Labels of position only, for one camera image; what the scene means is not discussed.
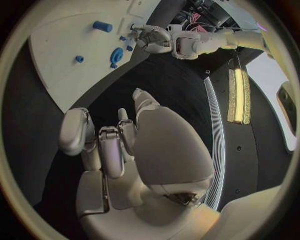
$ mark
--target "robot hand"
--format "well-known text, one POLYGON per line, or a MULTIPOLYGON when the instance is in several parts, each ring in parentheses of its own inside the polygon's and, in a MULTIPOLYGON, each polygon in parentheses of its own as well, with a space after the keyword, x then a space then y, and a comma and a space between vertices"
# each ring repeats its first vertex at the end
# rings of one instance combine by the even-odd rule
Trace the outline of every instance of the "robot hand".
POLYGON ((145 52, 160 54, 172 52, 177 59, 194 60, 201 54, 215 52, 218 48, 236 49, 238 46, 259 49, 270 54, 260 33, 223 29, 218 32, 175 31, 168 32, 159 26, 133 25, 136 43, 145 52))

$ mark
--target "robotic arm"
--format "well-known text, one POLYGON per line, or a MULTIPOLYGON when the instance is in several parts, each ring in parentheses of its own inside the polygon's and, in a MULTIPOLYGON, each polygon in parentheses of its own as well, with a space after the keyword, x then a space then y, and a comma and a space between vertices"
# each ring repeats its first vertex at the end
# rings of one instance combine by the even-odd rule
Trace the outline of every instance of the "robotic arm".
POLYGON ((132 25, 136 43, 151 54, 172 52, 177 59, 194 60, 201 54, 215 52, 218 48, 247 47, 270 54, 260 33, 223 29, 218 32, 194 32, 167 30, 150 25, 132 25))

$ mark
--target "blue object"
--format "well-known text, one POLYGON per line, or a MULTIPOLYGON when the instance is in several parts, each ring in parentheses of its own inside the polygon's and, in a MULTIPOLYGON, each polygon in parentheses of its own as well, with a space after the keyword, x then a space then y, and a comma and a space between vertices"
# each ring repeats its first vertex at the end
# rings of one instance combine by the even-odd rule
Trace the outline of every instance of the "blue object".
POLYGON ((121 40, 121 41, 126 41, 126 39, 127 39, 126 37, 120 36, 120 40, 121 40))
POLYGON ((127 46, 127 51, 129 51, 129 52, 132 52, 134 49, 133 49, 133 47, 132 46, 127 46))
POLYGON ((117 47, 110 56, 110 67, 113 69, 116 69, 118 66, 116 65, 117 62, 119 62, 123 58, 123 49, 120 47, 117 47))
POLYGON ((99 29, 99 30, 107 32, 107 33, 111 32, 113 30, 113 25, 106 23, 106 22, 101 22, 101 21, 95 21, 93 23, 92 27, 94 29, 99 29))
POLYGON ((75 60, 81 64, 85 60, 85 58, 83 56, 77 55, 75 57, 75 60))

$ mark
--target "white robotic hand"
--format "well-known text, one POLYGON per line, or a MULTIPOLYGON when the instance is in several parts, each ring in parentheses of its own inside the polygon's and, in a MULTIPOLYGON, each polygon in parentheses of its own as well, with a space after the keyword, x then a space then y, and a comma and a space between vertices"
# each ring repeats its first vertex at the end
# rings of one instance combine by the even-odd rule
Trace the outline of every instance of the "white robotic hand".
POLYGON ((218 32, 173 31, 151 25, 133 25, 136 43, 145 52, 160 54, 172 52, 177 59, 194 60, 201 54, 215 52, 218 48, 246 47, 270 54, 262 34, 253 31, 223 29, 218 32))

